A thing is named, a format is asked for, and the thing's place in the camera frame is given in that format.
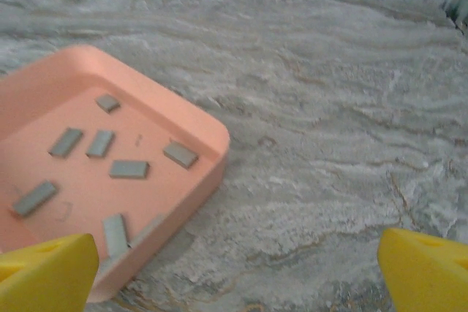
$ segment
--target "gray rectangular block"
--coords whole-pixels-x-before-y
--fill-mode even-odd
[[[107,259],[101,259],[99,261],[99,268],[97,269],[97,275],[103,274],[106,272],[109,268],[112,267],[112,264],[115,262],[115,259],[111,259],[108,257]]]
[[[46,180],[13,204],[13,210],[18,215],[26,217],[56,192],[57,188]]]
[[[110,168],[112,178],[144,179],[148,173],[149,163],[146,161],[115,160]]]
[[[96,99],[96,103],[106,113],[111,113],[116,108],[120,107],[120,102],[110,94],[105,94]]]
[[[65,132],[56,141],[49,150],[49,154],[56,157],[65,158],[70,151],[77,145],[83,136],[83,132],[76,128],[67,128]]]
[[[104,226],[107,253],[113,258],[124,254],[128,249],[127,233],[125,231],[124,217],[120,213],[107,217],[102,221]]]
[[[109,150],[114,135],[113,131],[97,131],[93,142],[89,146],[88,151],[86,151],[86,155],[88,157],[104,157],[107,150]]]
[[[189,169],[197,160],[198,155],[179,142],[171,142],[163,150],[164,155],[183,168]]]

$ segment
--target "plastic tray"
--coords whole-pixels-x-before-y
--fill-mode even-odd
[[[103,94],[121,107],[106,113]],[[48,151],[67,127],[83,130],[68,157]],[[115,132],[104,158],[87,157],[98,129]],[[198,154],[189,169],[163,154],[177,141]],[[96,49],[65,48],[0,82],[0,252],[91,233],[101,261],[89,302],[111,298],[203,204],[222,180],[224,125],[146,76]],[[146,179],[114,179],[113,160],[145,160]],[[12,204],[44,180],[58,193],[30,216]],[[130,248],[112,262],[102,221],[124,217]]]

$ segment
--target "small gray tile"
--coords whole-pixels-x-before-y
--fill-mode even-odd
[[[127,232],[125,230],[124,217],[120,213],[107,217],[102,221],[104,227],[107,253],[110,258],[124,254],[129,246],[127,245]]]
[[[112,178],[144,179],[148,169],[149,163],[146,161],[115,160],[109,175]]]
[[[101,259],[99,261],[99,268],[97,269],[97,275],[103,274],[104,272],[109,270],[109,268],[112,267],[115,261],[116,261],[115,258],[110,258],[110,257],[108,257],[107,259]]]
[[[80,141],[82,136],[83,132],[81,129],[67,128],[49,150],[49,154],[61,158],[67,157],[70,151],[72,151],[75,145]]]
[[[197,160],[198,155],[179,142],[171,142],[163,150],[164,155],[183,168],[189,169]]]
[[[115,133],[113,131],[99,130],[89,146],[86,155],[88,157],[104,157],[109,150],[110,144],[114,139]]]
[[[120,107],[120,102],[110,94],[105,94],[96,99],[96,103],[101,107],[106,113],[111,113],[116,108]]]
[[[13,210],[26,217],[57,192],[57,188],[48,180],[39,184],[13,205]]]

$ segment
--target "countertop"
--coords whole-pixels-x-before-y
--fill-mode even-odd
[[[468,47],[394,0],[0,0],[0,74],[88,43],[230,131],[220,189],[101,311],[392,311],[382,231],[468,243]]]

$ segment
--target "gray marble surface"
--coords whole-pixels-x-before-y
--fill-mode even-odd
[[[225,123],[218,192],[103,311],[388,312],[386,227],[468,243],[468,46],[394,0],[0,0],[0,73],[95,45]]]

